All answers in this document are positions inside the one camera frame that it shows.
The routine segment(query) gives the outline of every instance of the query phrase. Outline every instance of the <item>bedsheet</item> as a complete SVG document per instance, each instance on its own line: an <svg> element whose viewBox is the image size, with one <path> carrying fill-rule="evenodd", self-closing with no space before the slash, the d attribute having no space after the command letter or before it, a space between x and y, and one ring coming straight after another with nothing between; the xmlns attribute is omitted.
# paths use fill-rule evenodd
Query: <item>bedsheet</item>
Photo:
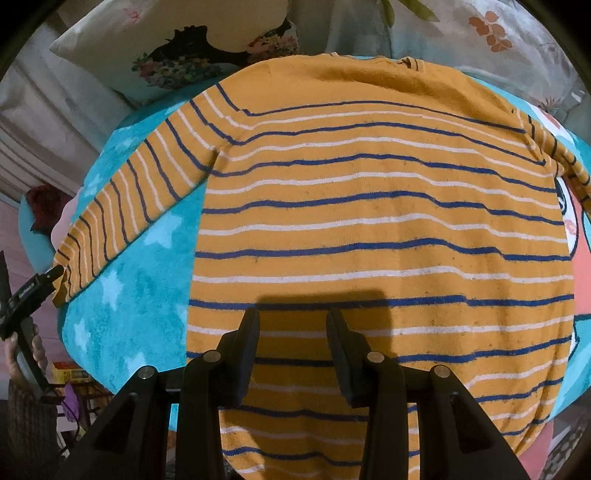
<svg viewBox="0 0 591 480"><path fill-rule="evenodd" d="M550 129L589 168L591 149L546 117L539 109L489 86ZM92 200L139 143L179 104L198 91L177 92L129 118L111 136L86 177L77 214ZM585 261L591 228L569 191L563 191L566 232L573 258ZM115 259L64 311L61 337L72 358L112 391L118 391L144 364L159 370L185 363L185 328L190 272L199 228L204 186L199 186ZM551 416L574 401L590 381L591 306L585 305L584 286L576 293L577 318L571 356L563 386ZM176 413L171 415L176 429Z"/></svg>

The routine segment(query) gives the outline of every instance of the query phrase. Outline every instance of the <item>flower print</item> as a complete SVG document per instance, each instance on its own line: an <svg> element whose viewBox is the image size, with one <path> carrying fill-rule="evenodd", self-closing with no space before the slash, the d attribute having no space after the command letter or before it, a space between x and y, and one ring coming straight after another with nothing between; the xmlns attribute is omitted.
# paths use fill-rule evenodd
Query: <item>flower print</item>
<svg viewBox="0 0 591 480"><path fill-rule="evenodd" d="M484 17L470 17L468 19L468 23L476 29L476 33L481 37L486 35L486 43L493 53L513 48L511 40L504 38L506 37L505 29L496 23L497 20L499 20L499 16L490 10L485 13Z"/></svg>

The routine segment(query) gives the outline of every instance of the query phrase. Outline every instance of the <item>pink fabric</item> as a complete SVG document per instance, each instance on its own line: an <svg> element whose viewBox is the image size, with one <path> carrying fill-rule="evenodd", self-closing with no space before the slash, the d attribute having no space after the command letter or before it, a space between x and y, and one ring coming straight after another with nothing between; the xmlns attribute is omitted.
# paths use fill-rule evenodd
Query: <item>pink fabric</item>
<svg viewBox="0 0 591 480"><path fill-rule="evenodd" d="M521 465L531 480L538 480L550 454L550 442L554 434L554 420L550 420L542 429L530 447L519 456Z"/></svg>
<svg viewBox="0 0 591 480"><path fill-rule="evenodd" d="M57 221L55 227L51 231L51 244L55 250L60 247L61 243L64 241L64 238L66 238L68 230L70 229L70 225L72 224L72 215L74 215L76 207L78 206L78 198L80 197L81 191L82 188L78 190L76 196L72 198L72 200L66 203L64 209L61 212L60 219Z"/></svg>

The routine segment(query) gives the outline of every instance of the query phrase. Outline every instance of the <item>wall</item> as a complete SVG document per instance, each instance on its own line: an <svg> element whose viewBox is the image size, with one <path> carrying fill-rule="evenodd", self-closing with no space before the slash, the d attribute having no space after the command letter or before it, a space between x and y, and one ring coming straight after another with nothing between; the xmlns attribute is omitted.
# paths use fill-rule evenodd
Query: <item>wall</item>
<svg viewBox="0 0 591 480"><path fill-rule="evenodd" d="M18 235L18 211L13 206L0 200L0 250L4 250L6 264L10 275L12 292L16 292L34 274L33 268L21 245ZM43 345L50 362L69 359L63 344L57 335L56 309L50 301L46 301L33 314L33 320L39 326ZM0 347L4 351L4 343L0 340ZM8 392L8 369L1 354L0 361L0 398L6 398Z"/></svg>

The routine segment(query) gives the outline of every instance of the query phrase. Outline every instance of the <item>blue stripe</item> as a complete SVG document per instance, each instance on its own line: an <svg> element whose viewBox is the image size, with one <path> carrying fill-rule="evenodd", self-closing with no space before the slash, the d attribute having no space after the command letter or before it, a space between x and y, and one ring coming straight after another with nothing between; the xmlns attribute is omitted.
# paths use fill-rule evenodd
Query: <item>blue stripe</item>
<svg viewBox="0 0 591 480"><path fill-rule="evenodd" d="M438 297L411 297L406 299L374 299L374 300L348 300L320 303L239 303L239 302L218 302L189 299L191 307L199 307L209 310L239 310L244 311L248 307L256 307L262 312L290 312L298 310L310 312L318 310L338 309L364 309L377 307L411 307L449 305L454 303L465 303L469 307L539 307L558 303L560 301L572 300L573 294L559 295L549 299L541 300L513 300L513 299L469 299L464 295L444 295Z"/></svg>
<svg viewBox="0 0 591 480"><path fill-rule="evenodd" d="M304 360L296 358L255 357L257 365L276 365L281 367L333 367L332 360Z"/></svg>
<svg viewBox="0 0 591 480"><path fill-rule="evenodd" d="M544 343L538 343L523 348L517 348L514 350L481 350L468 353L466 355L443 355L439 353L417 353L415 355L402 355L396 358L397 362L406 364L409 362L435 362L435 363L446 363L446 364L465 364L472 362L477 358L488 358L492 356L518 356L527 355L528 353L537 352L553 345L561 345L563 343L570 342L570 336L562 338L553 338Z"/></svg>
<svg viewBox="0 0 591 480"><path fill-rule="evenodd" d="M405 160L410 162L419 163L426 167L430 168L446 168L448 170L459 170L459 171L469 171L471 173L480 173L484 175L493 175L495 177L500 178L506 183L511 183L514 185L522 185L527 187L531 190L536 190L538 192L548 192L548 193L555 193L556 189L554 187L538 187L536 185L529 184L525 181L518 180L518 179L511 179L508 177L504 177L500 175L495 170L491 170L489 168L481 168L481 167L468 167L468 166L461 166L461 165L454 165L448 163L441 163L441 162L429 162L420 160L416 157L410 157L408 155L392 155L392 154L369 154L369 153L359 153L355 155L350 155L348 157L335 157L335 158L325 158L322 160L292 160L292 161L268 161L268 162L258 162L245 170L238 170L238 171L228 171L222 172L218 170L213 170L212 167L206 167L199 160L189 151L189 149L183 144L180 136L178 135L177 131L174 129L173 125L170 123L169 120L165 120L166 124L170 128L170 131L174 135L178 147L185 153L186 156L191 160L191 162L201 171L205 172L206 174L211 174L214 177L218 178L226 178L226 177L239 177L246 175L254 170L259 168L265 167L291 167L293 165L302 165L302 166L316 166L316 165L330 165L334 163L345 163L349 161L355 161L360 158L365 158L369 160Z"/></svg>
<svg viewBox="0 0 591 480"><path fill-rule="evenodd" d="M109 183L111 184L111 186L113 187L113 190L115 191L115 194L117 195L117 207L119 207L119 218L121 219L121 233L123 234L123 241L125 242L125 245L129 245L129 239L127 238L127 234L125 233L125 217L123 215L123 208L122 208L122 203L121 203L121 194L119 192L119 189L117 188L117 185L115 184L115 182L113 181L113 178L109 179Z"/></svg>
<svg viewBox="0 0 591 480"><path fill-rule="evenodd" d="M189 160L191 160L191 163L193 163L193 165L195 165L199 170L201 170L202 172L204 172L206 175L209 175L210 173L213 173L211 167L208 167L206 165L203 165L195 157L195 155L193 155L193 153L187 147L185 147L185 145L182 142L182 140L181 140L178 132L174 129L174 127L173 127L172 123L170 122L170 120L167 118L164 122L168 125L168 128L170 129L170 132L174 136L174 139L176 140L178 147L189 158Z"/></svg>
<svg viewBox="0 0 591 480"><path fill-rule="evenodd" d="M539 390L542 387L551 387L553 385L561 384L562 379L563 377L557 378L555 380L544 380L542 383L539 383L529 391L523 393L483 395L482 397L477 397L476 401L478 403L484 403L488 401L523 400L524 398L528 398L533 392Z"/></svg>
<svg viewBox="0 0 591 480"><path fill-rule="evenodd" d="M521 430L514 430L513 432L504 432L503 437L514 437L516 435L521 435L523 432L528 430L532 425L542 425L546 423L546 421L550 418L550 415L545 416L543 419L534 419L530 423L528 423L525 427Z"/></svg>
<svg viewBox="0 0 591 480"><path fill-rule="evenodd" d="M158 155L156 155L156 152L152 148L152 145L150 144L148 139L144 140L144 143L146 144L146 147L148 147L148 150L150 151L150 154L152 155L152 158L154 159L154 162L156 163L156 167L158 168L158 172L160 173L160 176L162 177L162 179L164 180L164 183L166 184L166 188L168 188L168 191L170 192L173 199L176 200L177 202L180 202L181 197L179 197L177 195L177 193L174 191L174 188L173 188L172 184L170 183L170 180L168 179L167 175L165 174L164 170L162 169L162 165L160 164L160 160L158 159Z"/></svg>
<svg viewBox="0 0 591 480"><path fill-rule="evenodd" d="M261 250L247 248L234 252L203 252L196 251L196 258L209 258L212 260L227 260L230 258L241 257L264 257L264 258L291 258L291 257L309 257L312 255L333 255L358 250L404 250L407 248L424 247L427 245L440 245L448 247L454 252L465 255L488 255L498 254L507 261L515 262L553 262L570 261L568 255L529 255L529 254L505 254L497 247L460 247L450 243L442 238L417 238L405 242L357 242L348 245L337 245L335 247L316 247L316 248L298 248L291 250Z"/></svg>
<svg viewBox="0 0 591 480"><path fill-rule="evenodd" d="M437 200L435 197L429 195L425 192L409 192L406 190L397 190L395 192L367 192L367 193L357 193L354 195L349 195L346 197L332 197L332 198L325 198L319 200L304 200L299 202L289 202L285 200L256 200L254 202L249 202L245 205L240 207L230 207L230 208L204 208L202 210L202 214L204 215L227 215L233 213L241 213L251 208L258 208L258 207L273 207L273 208L305 208L305 207L317 207L321 205L342 205L345 203L351 202L358 202L360 200L377 200L377 199L395 199L399 197L412 197L412 198L420 198L429 200L431 203L434 203L437 206L442 208L473 208L473 209L480 209L486 210L491 215L495 216L512 216L516 218L520 218L522 220L528 220L532 222L542 222L547 223L549 225L556 225L561 226L563 225L562 220L548 220L542 216L538 215L524 215L522 213L515 212L513 210L497 210L493 208L489 208L483 203L479 202L442 202L441 200Z"/></svg>
<svg viewBox="0 0 591 480"><path fill-rule="evenodd" d="M451 116L453 118L457 118L457 119L460 119L460 120L465 120L467 122L471 122L471 123L474 123L474 124L487 125L489 127L496 127L496 128L503 128L505 130L509 130L511 132L516 132L516 133L519 133L519 134L524 134L525 133L525 130L523 130L522 128L509 127L508 125L496 124L496 123L487 122L487 121L484 121L484 120L476 120L474 118L470 118L470 117L467 117L467 116L455 115L453 113L443 112L441 110L434 110L434 109L423 107L423 106L410 105L408 103L388 102L388 101L385 101L385 100L349 100L349 101L346 101L346 102L312 103L312 104L309 104L309 105L291 106L291 107L287 107L287 108L279 108L279 109L276 109L276 110L268 110L266 112L252 113L251 111L249 111L247 109L239 109L236 105L234 105L234 103L230 100L228 94L224 91L224 89L222 88L222 86L219 83L216 85L216 87L219 90L219 92L222 94L222 97L224 98L224 100L228 103L228 105L233 110L235 110L237 112L243 112L246 116L252 116L252 117L264 116L264 115L271 115L273 113L291 112L291 111L295 111L295 110L303 110L303 109L308 109L308 108L321 108L321 107L327 107L327 106L343 106L343 105L391 105L391 106L403 106L403 107L407 107L407 108L414 108L414 109L423 110L423 111L431 112L431 113L440 113L442 115Z"/></svg>
<svg viewBox="0 0 591 480"><path fill-rule="evenodd" d="M275 130L275 131L265 131L265 132L260 132L258 134L255 134L255 135L247 138L246 140L235 140L234 137L231 137L230 135L224 133L215 124L209 122L205 118L205 116L201 113L201 110L195 104L195 102L193 100L189 100L189 103L191 104L191 106L193 107L193 110L195 111L195 113L197 114L197 116L199 117L199 119L201 120L201 122L204 125L207 125L211 130L213 130L213 132L215 132L215 134L218 137L223 138L228 143L230 143L230 145L234 145L234 146L248 145L250 142L255 141L255 140L259 139L259 138L270 137L270 136L276 136L276 137L297 137L299 135L307 135L307 134L313 134L313 133L319 133L319 132L344 132L344 131L353 130L353 129L356 129L356 128L392 127L392 128L404 128L406 130L415 130L415 131L427 132L427 133L431 133L431 134L445 135L447 137L463 138L464 140L468 140L469 142L471 142L473 144L480 145L481 147L487 147L487 148L490 148L492 150L497 150L499 152L503 152L503 153L505 153L507 155L510 155L512 157L515 157L515 158L519 158L521 160L525 160L525 161L530 162L530 163L533 163L535 165L542 165L542 166L545 165L545 160L537 161L537 160L534 160L532 158L524 157L523 155L519 155L518 153L514 153L514 152L512 152L510 150L506 150L504 148L497 147L496 145L492 145L490 143L483 142L481 140L477 140L477 139L472 138L472 137L468 137L467 135L464 135L464 134L461 134L461 133L458 133L458 132L450 132L448 130L442 130L442 129L439 129L439 128L422 127L420 125L403 124L403 123L400 123L400 122L362 122L362 123L358 123L358 124L342 125L342 126L339 126L339 127L309 128L309 129L305 129L305 130L296 130L294 132L291 132L291 131L277 131L277 130Z"/></svg>
<svg viewBox="0 0 591 480"><path fill-rule="evenodd" d="M352 462L346 460L333 460L328 458L324 453L321 452L307 452L307 453L297 453L297 454L282 454L282 453L268 453L263 452L263 450L255 448L255 447L240 447L234 450L222 450L224 455L226 456L234 456L234 455L241 455L242 453L247 452L254 452L262 455L263 457L273 458L275 460L289 460L289 461L297 461L297 460L309 460L311 458L322 458L327 463L331 464L332 466L361 466L361 461Z"/></svg>
<svg viewBox="0 0 591 480"><path fill-rule="evenodd" d="M148 209L146 208L146 202L144 200L144 194L142 192L142 189L139 187L139 178L138 178L138 174L136 173L134 166L132 165L131 161L129 159L127 159L126 161L127 165L129 166L129 169L131 170L131 174L134 177L134 182L135 182L135 188L138 191L138 196L139 196L139 202L142 204L142 211L144 213L144 218L146 220L146 223L148 225L152 225L152 223L154 223L152 221L152 219L148 216Z"/></svg>
<svg viewBox="0 0 591 480"><path fill-rule="evenodd" d="M490 358L493 356L520 356L527 355L532 352L544 350L549 346L561 345L569 342L570 337L553 338L547 342L537 343L536 345L513 349L493 349L493 350L477 350L472 353L464 355L443 355L439 353L415 353L413 355L402 355L396 358L399 364L407 364L410 362L434 362L446 364L465 364L472 362L478 358ZM195 358L200 356L200 353L187 353L187 356ZM295 358L262 358L256 357L255 363L257 365L279 365L282 367L317 367L317 368L332 368L334 363L331 360L300 360Z"/></svg>
<svg viewBox="0 0 591 480"><path fill-rule="evenodd" d="M264 415L265 417L274 417L277 419L295 419L297 417L306 417L310 419L327 421L368 421L369 418L367 415L339 415L306 409L294 411L267 410L266 408L252 407L249 405L241 405L232 409L220 408L220 410L247 411L249 413L256 413L259 415Z"/></svg>
<svg viewBox="0 0 591 480"><path fill-rule="evenodd" d="M105 262L109 262L111 259L107 256L107 229L105 226L105 211L103 210L103 206L100 204L100 202L98 201L98 199L95 197L93 198L93 202L95 202L100 209L100 222L102 224L103 227L103 237L105 239L105 241L103 242L103 254L105 256Z"/></svg>
<svg viewBox="0 0 591 480"><path fill-rule="evenodd" d="M80 265L82 264L82 247L78 243L78 240L70 235L70 232L66 233L66 236L74 240L74 243L78 246L78 283L80 284L80 290L82 290L82 271L80 269Z"/></svg>

